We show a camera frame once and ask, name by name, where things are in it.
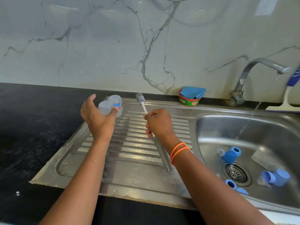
countertop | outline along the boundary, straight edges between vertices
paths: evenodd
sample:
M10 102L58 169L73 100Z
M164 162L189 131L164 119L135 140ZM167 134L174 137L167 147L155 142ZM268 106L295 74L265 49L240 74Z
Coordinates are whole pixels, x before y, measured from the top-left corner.
M135 93L0 83L0 222L38 224L63 189L29 181L83 123L80 108L118 94ZM178 101L178 96L143 94L146 100ZM200 104L223 105L202 98ZM257 102L243 107L255 108ZM262 103L260 108L269 105ZM93 224L204 224L199 212L99 196Z

blue squeegee handle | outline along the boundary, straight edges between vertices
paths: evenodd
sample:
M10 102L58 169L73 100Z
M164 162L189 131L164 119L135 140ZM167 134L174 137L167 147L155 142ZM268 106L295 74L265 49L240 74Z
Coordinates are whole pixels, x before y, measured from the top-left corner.
M294 75L289 79L287 86L294 87L300 79L300 67L296 70Z

sink drain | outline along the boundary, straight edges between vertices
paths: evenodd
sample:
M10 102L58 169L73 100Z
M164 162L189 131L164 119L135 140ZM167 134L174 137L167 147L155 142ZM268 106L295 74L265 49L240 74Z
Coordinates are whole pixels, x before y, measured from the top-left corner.
M233 180L239 186L248 186L252 183L251 174L246 167L238 162L225 163L222 166L222 170L227 178Z

forearm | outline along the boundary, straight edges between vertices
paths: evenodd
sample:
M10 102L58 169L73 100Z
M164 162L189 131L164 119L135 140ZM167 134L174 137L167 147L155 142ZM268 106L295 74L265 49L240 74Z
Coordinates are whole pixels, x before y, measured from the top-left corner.
M180 141L175 137L162 141L169 154L178 143ZM207 224L235 225L241 224L241 221L242 224L249 225L273 224L244 197L208 170L189 150L179 152L173 162Z
M40 224L91 224L101 184L109 140L98 140L66 189Z

running water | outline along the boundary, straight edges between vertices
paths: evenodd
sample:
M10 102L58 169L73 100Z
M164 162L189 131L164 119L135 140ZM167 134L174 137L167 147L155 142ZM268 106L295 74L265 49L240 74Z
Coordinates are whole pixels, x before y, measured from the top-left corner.
M272 83L268 86L267 90L265 91L264 94L264 98L263 101L265 102L266 100L266 96L268 94L269 89L271 88L271 86L273 85L273 83L279 78L281 74L277 74L277 76L274 78L274 80L272 81ZM253 118L255 112L257 111L258 107L260 106L262 102L259 102L256 106L256 108L254 109L253 113L251 114L250 118L248 119L247 123L244 125L244 127L241 129L240 133L238 134L238 136L236 137L236 140L238 140L238 138L241 136L241 134L245 131L245 129L247 128L247 126L249 125L249 122L251 121L251 119Z

